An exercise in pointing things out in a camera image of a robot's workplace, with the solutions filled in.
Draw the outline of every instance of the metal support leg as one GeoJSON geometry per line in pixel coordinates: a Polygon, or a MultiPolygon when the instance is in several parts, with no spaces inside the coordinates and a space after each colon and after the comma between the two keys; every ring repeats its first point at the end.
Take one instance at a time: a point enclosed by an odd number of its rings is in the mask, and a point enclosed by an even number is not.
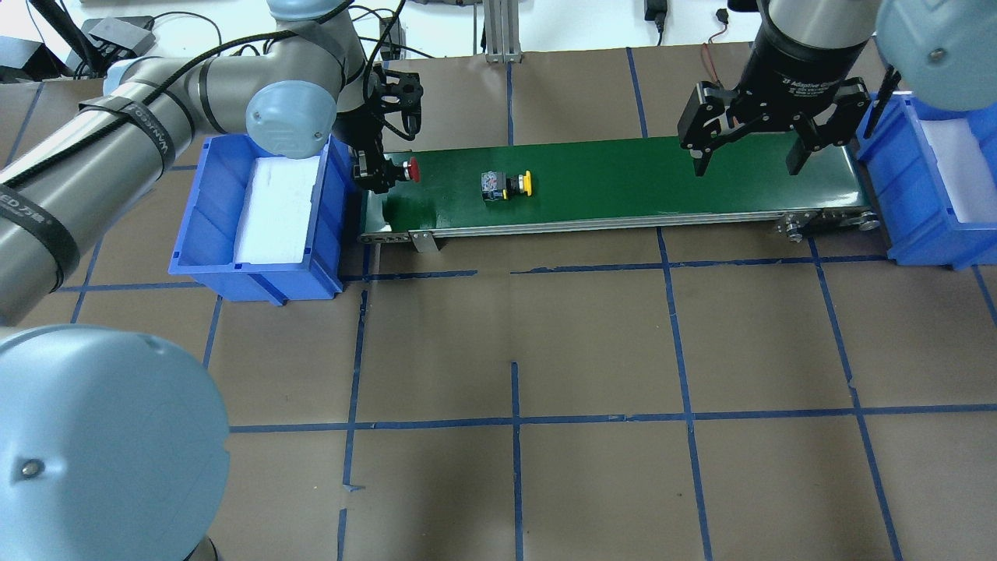
{"type": "Polygon", "coordinates": [[[519,0],[485,0],[485,28],[489,62],[519,62],[519,0]]]}
{"type": "Polygon", "coordinates": [[[440,251],[432,232],[411,232],[412,243],[420,254],[435,254],[440,251]]]}

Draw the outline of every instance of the grid floor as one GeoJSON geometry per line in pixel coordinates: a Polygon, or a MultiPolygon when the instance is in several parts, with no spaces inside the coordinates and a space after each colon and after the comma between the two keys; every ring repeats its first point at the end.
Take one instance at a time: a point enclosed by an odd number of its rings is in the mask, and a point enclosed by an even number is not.
{"type": "MultiPolygon", "coordinates": [[[[692,68],[694,51],[607,51],[597,64],[535,54],[508,74],[470,59],[419,69],[484,91],[532,77],[498,100],[511,126],[468,135],[602,140],[667,134],[654,128],[674,108],[645,105],[637,78],[660,80],[660,61],[692,68]],[[630,101],[598,113],[606,125],[562,127],[596,112],[548,99],[551,69],[559,81],[606,69],[602,99],[630,101]],[[610,81],[620,72],[633,84],[610,81]]],[[[747,53],[718,51],[722,73],[747,53]]],[[[685,90],[696,77],[680,71],[685,90]]],[[[0,154],[23,153],[97,91],[0,88],[2,122],[18,129],[0,154]]],[[[443,142],[433,127],[425,144],[443,142]]],[[[203,357],[232,425],[210,530],[226,558],[997,550],[993,268],[898,268],[876,233],[790,245],[767,225],[727,225],[453,240],[438,255],[348,245],[336,299],[234,303],[165,273],[190,165],[23,325],[143,330],[203,357]]]]}

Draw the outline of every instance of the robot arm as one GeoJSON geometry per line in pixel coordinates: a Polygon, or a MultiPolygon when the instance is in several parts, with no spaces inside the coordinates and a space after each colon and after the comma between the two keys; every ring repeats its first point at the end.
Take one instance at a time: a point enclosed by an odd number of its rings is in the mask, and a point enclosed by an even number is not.
{"type": "Polygon", "coordinates": [[[914,93],[939,108],[963,111],[997,101],[997,5],[993,0],[730,0],[758,11],[762,27],[740,83],[732,90],[702,82],[679,122],[682,147],[696,175],[714,152],[751,133],[796,131],[787,156],[790,174],[810,154],[843,146],[870,104],[852,65],[878,30],[877,44],[914,93]],[[822,124],[818,116],[833,108],[822,124]]]}
{"type": "Polygon", "coordinates": [[[279,31],[228,44],[275,38],[268,55],[211,58],[222,46],[191,61],[122,63],[109,95],[81,104],[0,172],[0,325],[58,288],[197,135],[248,132],[270,153],[308,158],[338,114],[336,133],[362,163],[358,186],[382,193],[413,179],[384,158],[381,139],[392,111],[402,112],[403,136],[419,132],[419,76],[373,68],[347,13],[352,0],[268,3],[279,31]]]}

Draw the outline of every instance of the black strap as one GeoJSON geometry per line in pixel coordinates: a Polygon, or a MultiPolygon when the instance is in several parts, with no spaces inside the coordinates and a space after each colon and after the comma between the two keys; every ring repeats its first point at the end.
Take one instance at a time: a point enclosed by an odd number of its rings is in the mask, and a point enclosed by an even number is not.
{"type": "Polygon", "coordinates": [[[200,106],[204,109],[204,116],[207,117],[207,121],[211,123],[214,129],[220,135],[227,135],[228,131],[221,128],[218,124],[218,120],[214,118],[214,112],[211,111],[211,102],[207,99],[207,69],[211,67],[211,63],[214,59],[207,59],[204,64],[200,65],[200,72],[197,74],[197,91],[200,96],[200,106]]]}
{"type": "MultiPolygon", "coordinates": [[[[153,89],[158,88],[160,86],[156,82],[150,82],[149,80],[143,80],[141,78],[132,78],[131,80],[129,80],[129,83],[142,84],[143,86],[149,86],[150,88],[153,89]]],[[[181,111],[183,111],[183,115],[187,118],[187,123],[190,125],[190,137],[193,138],[197,136],[197,127],[195,127],[193,124],[193,115],[190,114],[190,110],[186,107],[186,105],[184,105],[183,102],[180,101],[180,98],[178,98],[176,94],[171,92],[170,90],[164,90],[163,95],[172,99],[173,102],[176,103],[176,106],[179,107],[181,111]]]]}
{"type": "Polygon", "coordinates": [[[146,136],[153,141],[163,159],[163,173],[172,167],[176,161],[176,148],[173,138],[163,123],[156,118],[149,106],[128,98],[113,96],[87,100],[80,104],[80,112],[107,111],[128,117],[146,136]]]}
{"type": "Polygon", "coordinates": [[[73,235],[45,209],[28,201],[23,195],[0,183],[0,218],[20,226],[45,246],[56,261],[56,284],[52,292],[80,264],[80,247],[73,235]]]}

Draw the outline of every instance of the white wall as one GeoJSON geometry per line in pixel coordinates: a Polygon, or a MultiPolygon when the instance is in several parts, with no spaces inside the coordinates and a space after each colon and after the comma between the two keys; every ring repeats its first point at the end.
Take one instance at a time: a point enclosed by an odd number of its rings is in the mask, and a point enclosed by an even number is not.
{"type": "MultiPolygon", "coordinates": [[[[65,0],[79,25],[85,19],[105,16],[157,15],[168,10],[203,14],[221,28],[225,41],[273,29],[265,0],[65,0]]],[[[370,8],[398,6],[397,0],[359,0],[370,8]]],[[[670,0],[665,44],[702,43],[721,29],[714,13],[726,0],[670,0]]],[[[639,47],[653,45],[657,30],[643,21],[643,0],[521,0],[519,25],[524,51],[567,51],[639,47]]],[[[483,10],[478,9],[479,27],[474,26],[474,8],[441,4],[421,5],[410,0],[402,22],[408,44],[429,54],[467,56],[480,40],[483,10]]],[[[44,20],[35,16],[46,43],[64,57],[69,47],[44,20]]],[[[755,14],[731,14],[731,28],[718,41],[751,41],[758,32],[755,14]]],[[[360,35],[376,37],[377,21],[357,22],[360,35]]],[[[38,39],[27,16],[24,0],[0,1],[0,34],[38,39]]],[[[151,54],[193,56],[216,44],[211,27],[194,18],[170,16],[156,26],[157,44],[151,54]]]]}

